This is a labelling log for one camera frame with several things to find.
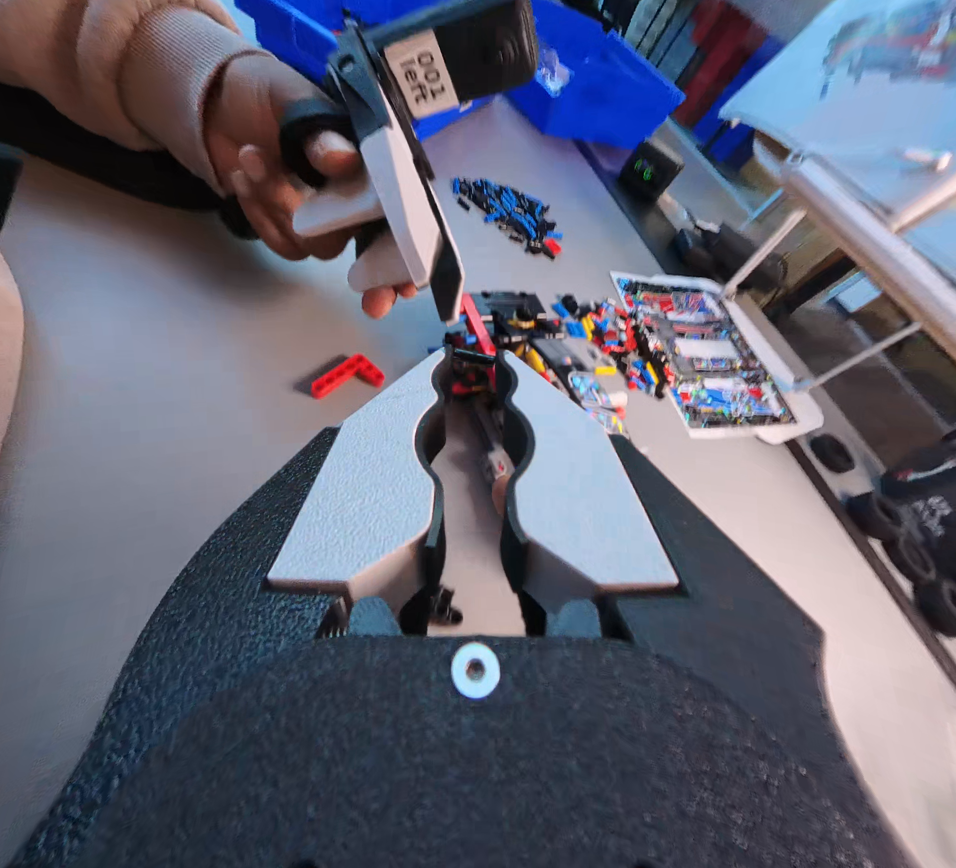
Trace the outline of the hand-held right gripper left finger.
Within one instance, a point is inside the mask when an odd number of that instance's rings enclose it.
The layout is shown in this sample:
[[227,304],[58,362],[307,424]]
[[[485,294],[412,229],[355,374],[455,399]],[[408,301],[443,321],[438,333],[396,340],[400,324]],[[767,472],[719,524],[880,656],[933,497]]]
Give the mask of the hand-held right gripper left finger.
[[402,631],[426,631],[447,555],[447,354],[436,351],[338,427],[267,574],[267,586],[383,600]]

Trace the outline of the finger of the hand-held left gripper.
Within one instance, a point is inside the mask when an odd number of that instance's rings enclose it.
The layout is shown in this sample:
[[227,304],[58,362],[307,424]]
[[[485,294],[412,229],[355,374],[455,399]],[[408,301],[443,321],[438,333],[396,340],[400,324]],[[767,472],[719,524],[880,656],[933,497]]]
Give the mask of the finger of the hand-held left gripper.
[[358,258],[358,288],[423,289],[443,248],[439,221],[395,111],[384,92],[376,98],[376,128],[359,140],[359,152],[388,230]]
[[465,272],[448,220],[434,189],[434,177],[424,177],[424,243],[428,265],[427,289],[439,320],[454,325],[460,316]]

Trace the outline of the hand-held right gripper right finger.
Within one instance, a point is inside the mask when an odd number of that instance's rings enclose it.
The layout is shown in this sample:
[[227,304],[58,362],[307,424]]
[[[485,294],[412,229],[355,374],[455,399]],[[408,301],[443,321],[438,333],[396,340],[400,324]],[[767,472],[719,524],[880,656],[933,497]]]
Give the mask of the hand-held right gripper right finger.
[[615,444],[578,404],[500,354],[502,440],[512,472],[500,557],[524,633],[580,600],[680,593],[680,576]]

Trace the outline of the lego car model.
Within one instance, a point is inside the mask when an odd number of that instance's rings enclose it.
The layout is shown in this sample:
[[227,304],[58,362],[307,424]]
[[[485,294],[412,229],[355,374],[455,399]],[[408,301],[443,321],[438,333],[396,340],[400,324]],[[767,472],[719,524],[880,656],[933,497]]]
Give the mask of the lego car model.
[[605,432],[628,436],[626,390],[608,388],[591,371],[594,363],[584,339],[567,337],[554,313],[537,295],[516,291],[481,291],[463,295],[458,324],[444,343],[454,351],[452,397],[465,406],[483,447],[482,468],[492,486],[496,477],[513,474],[504,445],[504,414],[498,401],[495,357],[509,351],[573,403]]

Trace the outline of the red angled lego beam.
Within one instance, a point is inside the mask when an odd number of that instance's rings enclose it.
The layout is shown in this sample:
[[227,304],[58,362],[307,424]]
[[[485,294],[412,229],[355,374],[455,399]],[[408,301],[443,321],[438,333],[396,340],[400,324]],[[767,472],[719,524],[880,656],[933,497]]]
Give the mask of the red angled lego beam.
[[322,400],[352,380],[379,390],[384,386],[385,374],[365,355],[356,353],[326,367],[312,381],[309,392],[313,399]]

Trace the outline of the person's left forearm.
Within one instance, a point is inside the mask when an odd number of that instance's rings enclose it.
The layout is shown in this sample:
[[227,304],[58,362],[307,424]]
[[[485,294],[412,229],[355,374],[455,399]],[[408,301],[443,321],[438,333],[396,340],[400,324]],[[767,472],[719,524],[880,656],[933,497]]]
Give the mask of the person's left forearm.
[[220,193],[205,107],[228,64],[265,52],[217,0],[1,0],[1,82],[87,131],[163,149]]

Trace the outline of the black rubber lego tyre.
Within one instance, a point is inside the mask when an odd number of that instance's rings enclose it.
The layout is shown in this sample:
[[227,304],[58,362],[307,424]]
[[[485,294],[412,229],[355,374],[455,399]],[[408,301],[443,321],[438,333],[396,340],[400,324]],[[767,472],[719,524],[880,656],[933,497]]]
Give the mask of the black rubber lego tyre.
[[914,600],[926,623],[938,635],[955,639],[955,582],[937,576],[915,586]]
[[843,475],[856,466],[846,444],[831,433],[818,433],[809,439],[809,448],[819,464],[835,475]]
[[901,511],[882,494],[870,491],[850,496],[844,503],[848,516],[869,539],[893,542],[904,532]]
[[894,568],[913,587],[933,583],[938,578],[935,562],[917,531],[903,528],[882,544]]

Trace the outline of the black lego set box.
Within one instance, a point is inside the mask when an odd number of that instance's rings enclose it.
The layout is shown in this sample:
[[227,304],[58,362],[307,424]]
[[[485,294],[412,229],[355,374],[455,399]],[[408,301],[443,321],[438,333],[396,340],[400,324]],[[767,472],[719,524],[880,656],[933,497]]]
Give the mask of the black lego set box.
[[916,517],[940,544],[955,538],[955,431],[917,446],[888,468],[879,490]]

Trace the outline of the small clear plastic bag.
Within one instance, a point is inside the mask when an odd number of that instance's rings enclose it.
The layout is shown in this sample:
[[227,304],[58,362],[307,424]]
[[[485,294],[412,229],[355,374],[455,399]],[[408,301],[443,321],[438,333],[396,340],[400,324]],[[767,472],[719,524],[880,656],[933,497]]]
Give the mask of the small clear plastic bag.
[[549,46],[539,48],[539,62],[534,80],[551,98],[558,98],[573,77],[573,70],[561,61],[556,49]]

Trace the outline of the pile of black blue pins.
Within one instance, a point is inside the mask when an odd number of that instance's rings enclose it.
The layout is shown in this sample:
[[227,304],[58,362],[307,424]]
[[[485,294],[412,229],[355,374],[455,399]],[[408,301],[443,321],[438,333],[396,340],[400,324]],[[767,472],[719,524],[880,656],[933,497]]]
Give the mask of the pile of black blue pins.
[[526,253],[556,260],[562,253],[563,233],[552,218],[551,206],[513,186],[486,178],[454,177],[450,190],[464,210],[477,209],[486,225],[493,225]]

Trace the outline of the large blue storage bin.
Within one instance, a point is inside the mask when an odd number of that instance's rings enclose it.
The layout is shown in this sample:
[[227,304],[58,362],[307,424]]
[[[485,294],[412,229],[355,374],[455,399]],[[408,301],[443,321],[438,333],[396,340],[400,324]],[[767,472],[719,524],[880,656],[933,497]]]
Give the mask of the large blue storage bin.
[[556,94],[536,79],[506,93],[541,133],[633,149],[685,100],[619,34],[556,1],[531,1],[539,57],[554,51],[570,73]]

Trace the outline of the pile of mixed coloured pieces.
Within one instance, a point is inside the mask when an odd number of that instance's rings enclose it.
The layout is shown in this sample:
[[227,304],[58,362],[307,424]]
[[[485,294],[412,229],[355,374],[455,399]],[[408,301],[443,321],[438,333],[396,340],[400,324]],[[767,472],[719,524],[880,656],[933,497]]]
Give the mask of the pile of mixed coloured pieces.
[[668,365],[663,352],[652,345],[636,318],[614,300],[581,303],[571,295],[559,297],[554,311],[565,335],[584,339],[594,360],[597,376],[619,373],[629,390],[640,390],[663,399],[668,384]]

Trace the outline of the holographic sticker sheet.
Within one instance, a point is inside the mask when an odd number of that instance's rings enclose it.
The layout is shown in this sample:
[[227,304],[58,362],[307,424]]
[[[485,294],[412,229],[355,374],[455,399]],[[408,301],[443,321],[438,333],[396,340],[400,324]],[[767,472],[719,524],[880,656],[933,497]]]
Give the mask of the holographic sticker sheet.
[[795,408],[724,302],[700,277],[612,271],[639,358],[688,434],[704,439],[796,428]]

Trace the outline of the black device with display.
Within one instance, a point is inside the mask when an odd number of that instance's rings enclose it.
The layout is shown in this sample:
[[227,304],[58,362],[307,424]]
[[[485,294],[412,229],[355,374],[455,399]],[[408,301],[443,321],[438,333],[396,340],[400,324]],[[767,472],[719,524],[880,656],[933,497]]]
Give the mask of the black device with display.
[[675,151],[653,139],[637,145],[621,166],[616,184],[638,205],[656,204],[685,167]]

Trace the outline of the red and blue crates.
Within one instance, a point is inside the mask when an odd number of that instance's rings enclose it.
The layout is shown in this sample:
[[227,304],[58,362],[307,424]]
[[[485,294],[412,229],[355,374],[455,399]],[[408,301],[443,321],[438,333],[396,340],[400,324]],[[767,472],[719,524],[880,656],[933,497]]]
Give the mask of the red and blue crates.
[[738,170],[753,152],[753,128],[731,126],[722,107],[783,49],[771,35],[729,0],[700,0],[689,18],[693,53],[677,85],[684,101],[673,112],[712,162]]

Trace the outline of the black power adapter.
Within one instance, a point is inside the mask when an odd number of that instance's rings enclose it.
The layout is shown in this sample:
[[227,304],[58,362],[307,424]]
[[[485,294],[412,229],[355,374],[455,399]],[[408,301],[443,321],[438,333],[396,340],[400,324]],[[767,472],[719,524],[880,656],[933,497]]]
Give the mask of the black power adapter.
[[[717,225],[679,216],[673,224],[674,235],[669,247],[674,257],[674,274],[725,284],[756,251],[752,241],[725,222]],[[770,253],[739,286],[742,290],[769,292],[782,286],[785,278],[786,261],[781,255]]]

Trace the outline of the white instruction booklet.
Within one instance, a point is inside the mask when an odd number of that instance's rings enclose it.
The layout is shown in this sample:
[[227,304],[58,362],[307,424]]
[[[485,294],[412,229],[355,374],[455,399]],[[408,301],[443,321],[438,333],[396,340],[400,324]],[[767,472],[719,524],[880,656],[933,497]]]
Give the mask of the white instruction booklet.
[[720,110],[954,277],[955,0],[834,0]]

